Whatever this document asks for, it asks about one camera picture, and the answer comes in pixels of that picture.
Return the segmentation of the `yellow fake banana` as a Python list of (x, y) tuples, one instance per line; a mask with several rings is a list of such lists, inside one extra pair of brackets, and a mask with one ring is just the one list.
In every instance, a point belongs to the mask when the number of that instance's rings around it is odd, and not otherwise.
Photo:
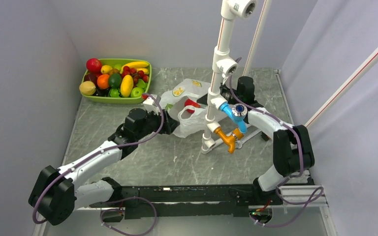
[(121, 67), (121, 71), (123, 72), (126, 67), (128, 67), (129, 69), (131, 69), (131, 68), (138, 69), (138, 68), (145, 68), (149, 65), (150, 65), (150, 63), (147, 62), (147, 61), (132, 61), (132, 62), (129, 62), (129, 63), (126, 63), (125, 65), (123, 65)]

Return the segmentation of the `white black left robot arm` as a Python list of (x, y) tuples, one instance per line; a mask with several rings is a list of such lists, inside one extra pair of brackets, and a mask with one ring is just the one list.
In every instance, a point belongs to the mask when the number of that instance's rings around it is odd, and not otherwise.
[(124, 197), (119, 183), (110, 177), (92, 184), (86, 181), (105, 167), (123, 160), (155, 135), (172, 134), (179, 124), (166, 110), (135, 108), (92, 152), (64, 166), (49, 165), (42, 169), (28, 200), (33, 207), (34, 223), (58, 225), (78, 208), (96, 203), (118, 205)]

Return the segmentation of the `pale yellow fake lemon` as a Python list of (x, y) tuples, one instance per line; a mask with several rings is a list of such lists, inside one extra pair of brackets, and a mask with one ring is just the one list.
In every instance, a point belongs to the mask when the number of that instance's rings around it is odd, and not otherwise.
[(96, 85), (92, 81), (84, 81), (79, 86), (82, 95), (91, 96), (96, 92)]

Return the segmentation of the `white printed plastic bag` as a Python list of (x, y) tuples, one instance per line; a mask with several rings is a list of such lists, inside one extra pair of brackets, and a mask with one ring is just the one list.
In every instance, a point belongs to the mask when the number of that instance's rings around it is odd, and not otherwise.
[(173, 89), (164, 92), (160, 97), (160, 106), (170, 117), (179, 122), (172, 132), (179, 138), (203, 131), (207, 106), (197, 100), (208, 93), (210, 83), (193, 79), (184, 79)]

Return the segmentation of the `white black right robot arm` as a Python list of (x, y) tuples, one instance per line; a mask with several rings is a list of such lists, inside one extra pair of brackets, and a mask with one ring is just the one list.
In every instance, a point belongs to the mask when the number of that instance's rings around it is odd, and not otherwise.
[(197, 99), (198, 104), (211, 105), (224, 113), (236, 125), (226, 135), (216, 121), (207, 120), (207, 128), (219, 136), (233, 153), (237, 144), (247, 132), (247, 126), (256, 127), (268, 139), (273, 141), (273, 164), (253, 184), (252, 199), (263, 204), (270, 199), (271, 192), (286, 183), (291, 177), (300, 177), (303, 172), (315, 164), (312, 144), (308, 130), (303, 125), (294, 126), (268, 112), (255, 99), (253, 79), (242, 76), (237, 80), (236, 88), (222, 84), (219, 95), (204, 95)]

